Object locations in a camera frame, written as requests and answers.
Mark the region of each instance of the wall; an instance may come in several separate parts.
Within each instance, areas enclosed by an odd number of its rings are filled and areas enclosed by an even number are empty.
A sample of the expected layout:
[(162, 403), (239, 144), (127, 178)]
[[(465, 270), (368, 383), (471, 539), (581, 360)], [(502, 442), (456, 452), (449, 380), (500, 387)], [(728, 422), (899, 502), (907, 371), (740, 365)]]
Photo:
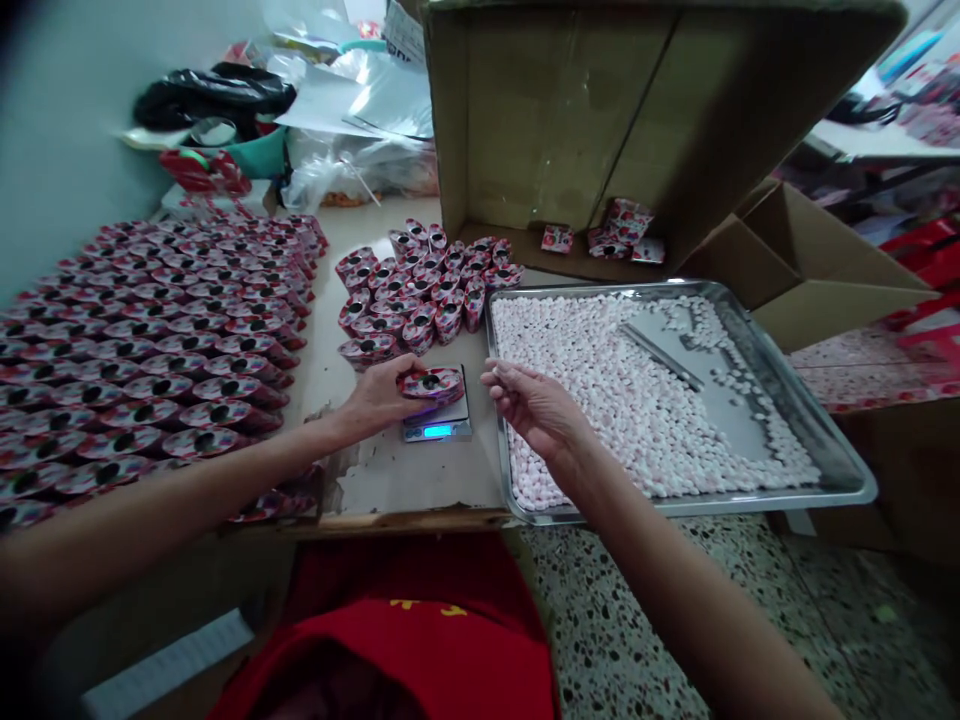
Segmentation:
[(169, 176), (117, 139), (134, 99), (263, 30), (260, 0), (20, 5), (0, 68), (0, 305), (100, 225), (156, 210)]

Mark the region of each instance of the open cardboard box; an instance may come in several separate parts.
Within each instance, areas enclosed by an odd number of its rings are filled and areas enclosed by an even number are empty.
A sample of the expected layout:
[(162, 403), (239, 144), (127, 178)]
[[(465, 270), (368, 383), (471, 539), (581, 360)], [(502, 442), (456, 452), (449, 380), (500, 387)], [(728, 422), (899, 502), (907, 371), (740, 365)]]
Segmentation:
[[(443, 223), (598, 280), (675, 274), (896, 37), (892, 0), (421, 5)], [(652, 208), (664, 266), (540, 250), (615, 197)]]
[(784, 352), (937, 297), (789, 185), (756, 188), (680, 266), (723, 283)]

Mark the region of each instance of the black plastic bag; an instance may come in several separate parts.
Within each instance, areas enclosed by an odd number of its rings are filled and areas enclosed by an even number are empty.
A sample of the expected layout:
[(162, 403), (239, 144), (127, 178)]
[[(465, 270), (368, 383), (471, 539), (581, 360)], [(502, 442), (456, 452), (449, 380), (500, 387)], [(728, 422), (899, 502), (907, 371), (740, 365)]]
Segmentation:
[(280, 115), (297, 91), (279, 75), (218, 63), (209, 72), (175, 70), (153, 83), (133, 107), (133, 117), (148, 130), (182, 130), (207, 117), (223, 117), (237, 126), (240, 140), (259, 137), (254, 117)]

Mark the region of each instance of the terrazzo floor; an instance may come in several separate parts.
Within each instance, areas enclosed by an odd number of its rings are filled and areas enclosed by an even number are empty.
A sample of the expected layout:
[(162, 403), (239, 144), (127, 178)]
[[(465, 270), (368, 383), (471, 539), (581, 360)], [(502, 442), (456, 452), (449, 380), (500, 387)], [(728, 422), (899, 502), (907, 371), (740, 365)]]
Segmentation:
[[(847, 718), (960, 717), (938, 674), (951, 662), (943, 628), (885, 556), (781, 538), (762, 515), (677, 522), (767, 611)], [(709, 716), (595, 534), (516, 532), (548, 608), (564, 717)]]

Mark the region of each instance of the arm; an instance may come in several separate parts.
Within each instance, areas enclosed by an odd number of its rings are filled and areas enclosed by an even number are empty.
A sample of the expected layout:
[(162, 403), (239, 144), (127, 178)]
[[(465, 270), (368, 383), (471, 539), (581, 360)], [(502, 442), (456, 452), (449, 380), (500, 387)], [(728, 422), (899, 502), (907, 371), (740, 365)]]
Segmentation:
[(559, 383), (502, 361), (481, 379), (597, 529), (712, 709), (730, 717), (841, 717), (763, 612), (633, 486)]
[(0, 540), (0, 631), (69, 618), (310, 463), (429, 409), (396, 380), (405, 355), (364, 374), (333, 414), (228, 455), (134, 483)]

